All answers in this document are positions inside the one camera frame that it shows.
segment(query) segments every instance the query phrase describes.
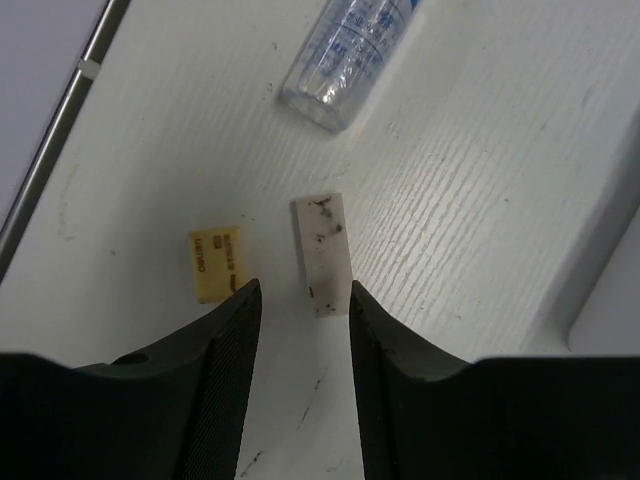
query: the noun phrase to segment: white eraser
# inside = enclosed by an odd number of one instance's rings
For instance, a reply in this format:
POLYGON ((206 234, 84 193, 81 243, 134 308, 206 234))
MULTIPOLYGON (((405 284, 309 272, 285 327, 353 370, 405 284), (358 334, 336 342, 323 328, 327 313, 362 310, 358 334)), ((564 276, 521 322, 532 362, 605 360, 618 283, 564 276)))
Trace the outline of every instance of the white eraser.
POLYGON ((342 195, 296 200, 309 295, 316 317, 347 315, 351 298, 351 256, 342 195))

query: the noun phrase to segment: dark mark on table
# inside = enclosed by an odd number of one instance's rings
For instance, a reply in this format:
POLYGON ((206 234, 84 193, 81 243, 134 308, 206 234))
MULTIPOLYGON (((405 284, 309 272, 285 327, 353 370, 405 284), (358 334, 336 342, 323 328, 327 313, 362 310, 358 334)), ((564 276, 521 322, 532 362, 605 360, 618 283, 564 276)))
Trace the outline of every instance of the dark mark on table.
POLYGON ((327 473, 335 472, 338 468, 340 468, 340 465, 342 465, 343 462, 344 462, 344 457, 340 459, 340 461, 336 466, 327 468, 325 472, 327 473))
POLYGON ((64 189, 62 190, 62 194, 60 195, 60 208, 58 212, 58 236, 62 237, 65 242, 69 242, 76 238, 76 235, 69 234, 69 226, 67 225, 67 201, 66 196, 69 188, 71 188, 71 182, 80 167, 79 164, 74 165, 71 169, 71 173, 67 177, 67 181, 65 183, 64 189))
POLYGON ((589 100, 591 99, 591 95, 593 95, 593 92, 595 91, 596 86, 595 85, 591 85, 589 88, 587 88, 587 91, 584 93, 584 97, 582 97, 582 102, 580 102, 580 108, 582 110, 584 110, 587 107, 587 104, 589 103, 589 100))
POLYGON ((258 463, 258 459, 264 454, 264 450, 260 450, 258 453, 256 453, 256 456, 253 457, 253 460, 251 460, 249 462, 249 465, 247 465, 247 467, 242 471, 242 473, 240 474, 240 478, 244 478, 247 475, 249 475, 249 469, 251 467, 253 467, 256 463, 258 463))
POLYGON ((307 405, 307 408, 304 409, 304 413, 302 414, 302 418, 300 419, 300 423, 298 423, 298 426, 296 427, 296 431, 300 430, 300 427, 302 426, 302 424, 304 423, 305 419, 307 418, 307 415, 309 414, 309 410, 311 410, 311 405, 313 405, 313 401, 315 400, 316 395, 318 395, 318 389, 320 388, 320 384, 322 383, 324 378, 327 376, 327 372, 328 371, 329 371, 329 367, 324 369, 324 372, 322 373, 322 376, 316 382, 316 386, 313 387, 313 395, 311 396, 311 400, 309 400, 309 404, 307 405))

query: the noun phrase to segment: transparent plastic bottle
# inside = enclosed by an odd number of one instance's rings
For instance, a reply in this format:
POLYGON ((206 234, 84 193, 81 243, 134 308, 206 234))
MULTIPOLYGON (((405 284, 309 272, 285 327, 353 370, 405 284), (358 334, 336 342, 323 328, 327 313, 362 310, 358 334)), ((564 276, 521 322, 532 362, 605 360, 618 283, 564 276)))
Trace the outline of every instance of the transparent plastic bottle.
POLYGON ((402 38, 418 0, 331 0, 285 82, 289 105, 346 129, 402 38))

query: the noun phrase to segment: white table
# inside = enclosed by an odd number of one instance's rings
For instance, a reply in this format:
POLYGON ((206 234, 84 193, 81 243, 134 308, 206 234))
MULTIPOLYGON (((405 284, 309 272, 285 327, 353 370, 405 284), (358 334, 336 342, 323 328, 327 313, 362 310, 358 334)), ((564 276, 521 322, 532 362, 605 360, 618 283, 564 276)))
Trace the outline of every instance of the white table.
POLYGON ((313 318, 290 205, 340 191, 355 277, 416 332, 565 352, 615 243, 588 239, 640 191, 640 3, 423 2, 332 136, 277 102, 324 0, 134 0, 0 289, 0 349, 80 365, 171 333, 210 308, 187 232, 239 224, 264 317, 238 474, 361 478, 347 321, 313 318))

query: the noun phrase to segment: screw hole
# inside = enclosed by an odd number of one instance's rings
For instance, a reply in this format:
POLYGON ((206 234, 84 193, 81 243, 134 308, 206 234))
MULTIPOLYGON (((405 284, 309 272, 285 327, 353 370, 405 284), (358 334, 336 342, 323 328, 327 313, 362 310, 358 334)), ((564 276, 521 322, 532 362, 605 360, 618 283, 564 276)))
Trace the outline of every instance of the screw hole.
POLYGON ((112 365, 138 365, 140 363, 145 363, 149 360, 149 357, 144 353, 130 353, 129 355, 125 355, 124 357, 120 357, 112 365))

